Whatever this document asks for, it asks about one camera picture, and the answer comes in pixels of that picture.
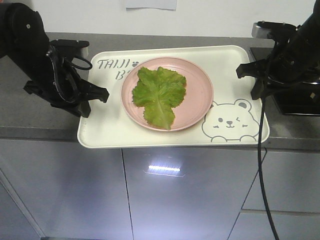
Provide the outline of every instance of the paw print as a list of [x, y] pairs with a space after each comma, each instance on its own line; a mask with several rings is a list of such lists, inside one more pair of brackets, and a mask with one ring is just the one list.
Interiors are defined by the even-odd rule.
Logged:
[[132, 62], [132, 67], [135, 67], [135, 66], [137, 66], [138, 64], [139, 64], [138, 61], [133, 61], [133, 62]]

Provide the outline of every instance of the pink plate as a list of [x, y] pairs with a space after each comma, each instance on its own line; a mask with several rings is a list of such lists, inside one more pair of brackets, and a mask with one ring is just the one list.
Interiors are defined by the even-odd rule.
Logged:
[[[186, 94], [183, 102], [173, 108], [175, 119], [170, 130], [156, 128], [144, 119], [144, 107], [133, 103], [132, 90], [139, 80], [138, 71], [141, 67], [156, 70], [158, 67], [177, 71], [185, 76]], [[200, 121], [211, 107], [213, 86], [208, 75], [194, 63], [178, 57], [158, 57], [137, 65], [130, 71], [123, 82], [121, 101], [126, 113], [139, 125], [157, 131], [173, 132], [186, 129]]]

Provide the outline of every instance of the black cable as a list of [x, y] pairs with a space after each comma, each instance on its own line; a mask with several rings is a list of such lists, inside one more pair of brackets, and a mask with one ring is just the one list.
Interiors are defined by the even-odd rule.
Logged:
[[59, 57], [57, 51], [54, 46], [50, 45], [49, 50], [46, 56], [51, 60], [52, 68], [53, 68], [53, 82], [56, 88], [57, 93], [67, 103], [73, 104], [76, 101], [76, 97], [79, 95], [79, 89], [73, 78], [67, 77], [66, 80], [69, 81], [70, 86], [72, 87], [72, 96], [67, 96], [60, 85], [59, 75], [58, 75], [58, 66]]
[[84, 66], [76, 65], [72, 61], [69, 61], [66, 57], [64, 58], [64, 61], [68, 62], [68, 64], [70, 64], [71, 66], [75, 67], [76, 69], [85, 70], [85, 71], [92, 69], [92, 63], [89, 60], [85, 59], [82, 56], [78, 56], [78, 55], [75, 55], [74, 58], [84, 61], [89, 66], [88, 67], [84, 67]]
[[[263, 84], [264, 84], [264, 89], [267, 88], [267, 83], [268, 83], [268, 76], [269, 76], [269, 71], [270, 71], [270, 65], [271, 65], [271, 61], [274, 57], [275, 54], [275, 49], [276, 49], [277, 43], [274, 44], [274, 48], [270, 54], [269, 57], [269, 61], [268, 61], [268, 65], [266, 67], [266, 72], [265, 72], [265, 79], [263, 79]], [[264, 176], [263, 176], [263, 172], [262, 172], [262, 130], [263, 130], [263, 125], [264, 125], [264, 117], [265, 117], [265, 109], [266, 109], [266, 96], [262, 96], [261, 97], [261, 102], [262, 102], [262, 106], [261, 106], [261, 116], [260, 116], [260, 125], [259, 125], [259, 134], [258, 134], [258, 149], [257, 149], [257, 154], [258, 154], [258, 173], [259, 173], [259, 180], [260, 180], [260, 187], [261, 187], [261, 193], [262, 193], [262, 198], [263, 198], [263, 203], [264, 203], [264, 207], [265, 207], [265, 211], [266, 211], [266, 215], [268, 217], [269, 220], [269, 224], [274, 236], [275, 240], [280, 240], [274, 221], [272, 219], [272, 215], [270, 212], [270, 208], [269, 208], [269, 204], [268, 204], [268, 200], [267, 200], [267, 195], [266, 195], [266, 190], [265, 190], [265, 184], [264, 184]]]

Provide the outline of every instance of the tray rim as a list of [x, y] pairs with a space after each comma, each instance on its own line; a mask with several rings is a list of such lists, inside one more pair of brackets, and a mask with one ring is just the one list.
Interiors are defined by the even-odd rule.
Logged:
[[[147, 53], [147, 52], [153, 52], [153, 51], [174, 51], [174, 50], [190, 50], [190, 49], [214, 49], [214, 48], [233, 48], [235, 50], [241, 51], [243, 54], [245, 54], [247, 56], [248, 62], [250, 61], [249, 59], [249, 55], [247, 53], [247, 51], [245, 49], [243, 49], [242, 47], [238, 46], [238, 45], [207, 45], [207, 46], [193, 46], [193, 47], [173, 47], [173, 48], [149, 48], [149, 49], [134, 49], [134, 50], [111, 50], [111, 51], [102, 51], [97, 53], [96, 55], [94, 55], [91, 59], [91, 63], [93, 63], [95, 61], [96, 58], [98, 58], [100, 55], [103, 54], [123, 54], [123, 53], [128, 53], [128, 54], [134, 54], [134, 53]], [[259, 104], [262, 105], [262, 101], [259, 98], [258, 99]], [[78, 124], [78, 128], [77, 128], [77, 139], [78, 142], [85, 148], [88, 149], [121, 149], [121, 148], [146, 148], [146, 147], [215, 147], [215, 146], [225, 146], [225, 147], [237, 147], [237, 146], [257, 146], [257, 142], [237, 142], [236, 144], [227, 144], [226, 142], [219, 142], [219, 143], [214, 143], [212, 144], [211, 142], [208, 143], [177, 143], [177, 144], [139, 144], [139, 145], [110, 145], [110, 146], [105, 146], [105, 145], [89, 145], [85, 142], [83, 142], [83, 140], [81, 139], [81, 127], [82, 127], [82, 123], [83, 121], [85, 121], [86, 119], [84, 117], [80, 117], [79, 120], [79, 124]], [[266, 113], [263, 114], [263, 126], [266, 129], [266, 134], [265, 137], [261, 140], [261, 143], [264, 143], [269, 137], [270, 137], [270, 125], [266, 116]]]

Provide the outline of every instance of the white wall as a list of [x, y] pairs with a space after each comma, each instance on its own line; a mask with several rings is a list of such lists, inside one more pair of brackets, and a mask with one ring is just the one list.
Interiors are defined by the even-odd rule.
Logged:
[[315, 0], [177, 0], [175, 11], [125, 8], [126, 0], [4, 0], [39, 11], [46, 32], [250, 37], [254, 22], [302, 24]]

